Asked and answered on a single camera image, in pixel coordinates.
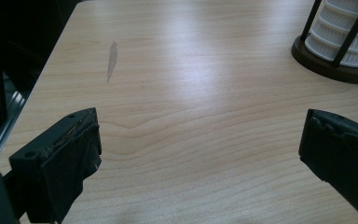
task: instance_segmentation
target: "black object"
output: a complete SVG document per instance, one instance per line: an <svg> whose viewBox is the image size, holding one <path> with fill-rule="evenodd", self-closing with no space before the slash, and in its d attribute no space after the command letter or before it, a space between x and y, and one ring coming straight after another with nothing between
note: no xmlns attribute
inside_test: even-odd
<svg viewBox="0 0 358 224"><path fill-rule="evenodd" d="M18 223L25 212L31 222L61 223L83 179L98 170L100 155L95 108L58 121L9 158L6 190L0 176L0 223Z"/></svg>
<svg viewBox="0 0 358 224"><path fill-rule="evenodd" d="M299 155L358 211L358 123L310 109Z"/></svg>
<svg viewBox="0 0 358 224"><path fill-rule="evenodd" d="M345 53L348 51L353 39L358 33L358 18L345 38L344 43L339 49L334 61L325 61L312 54L305 47L305 40L309 34L310 26L316 16L316 12L321 2L322 0L315 0L303 33L301 36L296 38L295 43L292 46L292 55L299 63L319 75L338 81L358 84L358 68L339 65L342 58L345 56Z"/></svg>

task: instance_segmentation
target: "table surface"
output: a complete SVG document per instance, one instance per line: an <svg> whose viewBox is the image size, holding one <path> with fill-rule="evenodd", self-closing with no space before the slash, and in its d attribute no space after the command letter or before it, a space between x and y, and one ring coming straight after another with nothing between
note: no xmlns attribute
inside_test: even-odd
<svg viewBox="0 0 358 224"><path fill-rule="evenodd" d="M358 223L298 156L309 108L358 122L358 85L318 76L290 53L312 4L77 5L0 172L53 123L95 106L103 163L64 223Z"/></svg>

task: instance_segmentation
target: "wooden table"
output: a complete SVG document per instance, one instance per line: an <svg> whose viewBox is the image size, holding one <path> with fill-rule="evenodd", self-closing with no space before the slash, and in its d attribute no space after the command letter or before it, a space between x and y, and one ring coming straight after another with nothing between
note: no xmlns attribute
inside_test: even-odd
<svg viewBox="0 0 358 224"><path fill-rule="evenodd" d="M312 4L79 4L0 171L53 123L95 106L103 163L64 223L358 223L297 153L309 108L358 122L358 85L318 76L290 53Z"/></svg>

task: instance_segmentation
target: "light wood tabletop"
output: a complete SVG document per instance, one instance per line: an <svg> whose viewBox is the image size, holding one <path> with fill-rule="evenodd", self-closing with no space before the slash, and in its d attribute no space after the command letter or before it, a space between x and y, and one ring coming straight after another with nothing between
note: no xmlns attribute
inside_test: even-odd
<svg viewBox="0 0 358 224"><path fill-rule="evenodd" d="M103 162L64 223L358 223L298 156L309 108L358 122L358 85L316 75L291 55L312 4L78 4L0 172L56 121L96 107Z"/></svg>

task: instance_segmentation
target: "small mark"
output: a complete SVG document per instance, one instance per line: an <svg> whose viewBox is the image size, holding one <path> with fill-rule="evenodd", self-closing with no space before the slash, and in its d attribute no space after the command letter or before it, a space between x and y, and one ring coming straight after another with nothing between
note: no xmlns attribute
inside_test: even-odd
<svg viewBox="0 0 358 224"><path fill-rule="evenodd" d="M106 82L109 82L110 77L113 74L113 70L115 69L116 62L117 62L117 43L113 42L112 47L110 47L110 51L109 51L109 65L107 67Z"/></svg>

